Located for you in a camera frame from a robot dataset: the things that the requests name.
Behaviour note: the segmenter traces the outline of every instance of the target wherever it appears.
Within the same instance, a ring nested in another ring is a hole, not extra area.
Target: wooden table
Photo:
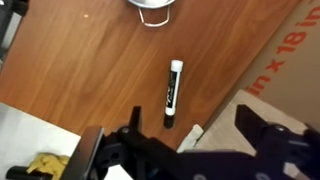
[[[177,0],[147,28],[124,0],[31,0],[0,77],[0,101],[81,134],[143,107],[143,133],[176,147],[204,125],[298,0]],[[164,10],[147,12],[148,21]],[[185,62],[175,127],[163,127],[169,66]]]

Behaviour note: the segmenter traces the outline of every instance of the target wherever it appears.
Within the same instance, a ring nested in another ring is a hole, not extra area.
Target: cardboard box
[[[212,119],[239,89],[245,89],[320,129],[319,47],[320,0],[303,0],[255,58]]]

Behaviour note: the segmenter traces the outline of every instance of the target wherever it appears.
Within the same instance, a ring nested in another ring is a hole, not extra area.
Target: white marker cap
[[[183,62],[180,60],[172,60],[171,61],[171,71],[181,72],[183,67]]]

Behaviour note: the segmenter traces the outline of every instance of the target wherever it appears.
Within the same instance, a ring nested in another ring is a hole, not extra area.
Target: yellow object
[[[41,153],[32,161],[27,169],[27,173],[37,170],[42,173],[51,174],[53,176],[52,180],[59,180],[68,162],[68,156]]]

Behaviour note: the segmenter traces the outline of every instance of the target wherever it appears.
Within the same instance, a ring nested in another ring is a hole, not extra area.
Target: black marker
[[[171,61],[171,71],[169,77],[167,104],[164,118],[164,126],[167,129],[173,127],[174,114],[176,112],[177,97],[179,90],[180,75],[183,67],[183,62],[179,60]]]

